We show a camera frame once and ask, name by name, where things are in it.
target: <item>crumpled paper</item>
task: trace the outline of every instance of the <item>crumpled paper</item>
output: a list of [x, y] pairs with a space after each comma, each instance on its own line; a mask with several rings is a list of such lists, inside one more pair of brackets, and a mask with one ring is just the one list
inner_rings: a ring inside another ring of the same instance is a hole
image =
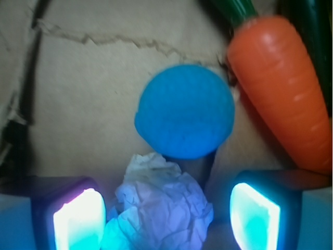
[[201, 249], [213, 206], [199, 184], [157, 153], [134, 155], [101, 249]]

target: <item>led light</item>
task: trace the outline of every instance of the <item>led light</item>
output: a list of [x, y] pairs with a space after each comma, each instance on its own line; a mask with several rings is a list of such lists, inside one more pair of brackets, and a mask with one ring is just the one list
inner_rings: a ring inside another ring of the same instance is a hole
[[105, 220], [101, 194], [94, 189], [84, 190], [53, 215], [56, 249], [100, 249]]
[[241, 249], [276, 249], [280, 207], [246, 183], [234, 186], [230, 219]]

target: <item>crack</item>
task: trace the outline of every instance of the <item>crack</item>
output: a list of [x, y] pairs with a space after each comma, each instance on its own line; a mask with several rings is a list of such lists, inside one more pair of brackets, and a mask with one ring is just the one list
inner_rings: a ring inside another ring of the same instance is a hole
[[73, 32], [64, 30], [60, 26], [49, 23], [45, 20], [38, 20], [38, 26], [41, 28], [43, 34], [71, 40], [81, 44], [87, 44], [91, 41], [98, 46], [113, 44], [121, 41], [123, 43], [134, 44], [139, 49], [154, 48], [157, 52], [162, 53], [166, 57], [169, 57], [172, 54], [177, 54], [180, 57], [179, 63], [200, 64], [202, 66], [214, 68], [220, 67], [220, 56], [218, 54], [214, 57], [189, 54], [173, 47], [172, 45], [155, 39], [147, 39], [143, 37], [132, 38], [121, 34], [89, 34]]

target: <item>plastic carrot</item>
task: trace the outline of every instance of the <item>plastic carrot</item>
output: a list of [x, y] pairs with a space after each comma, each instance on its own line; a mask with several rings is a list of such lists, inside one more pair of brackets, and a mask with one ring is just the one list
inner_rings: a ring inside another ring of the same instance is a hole
[[249, 0], [213, 0], [235, 29], [227, 60], [299, 168], [332, 174], [332, 132], [318, 78], [295, 28]]

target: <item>blue sphere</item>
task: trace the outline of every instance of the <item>blue sphere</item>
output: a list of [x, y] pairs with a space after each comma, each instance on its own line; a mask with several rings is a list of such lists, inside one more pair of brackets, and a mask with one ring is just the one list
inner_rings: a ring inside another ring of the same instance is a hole
[[228, 85], [196, 65], [156, 75], [142, 93], [135, 128], [158, 153], [196, 159], [216, 150], [231, 134], [235, 104]]

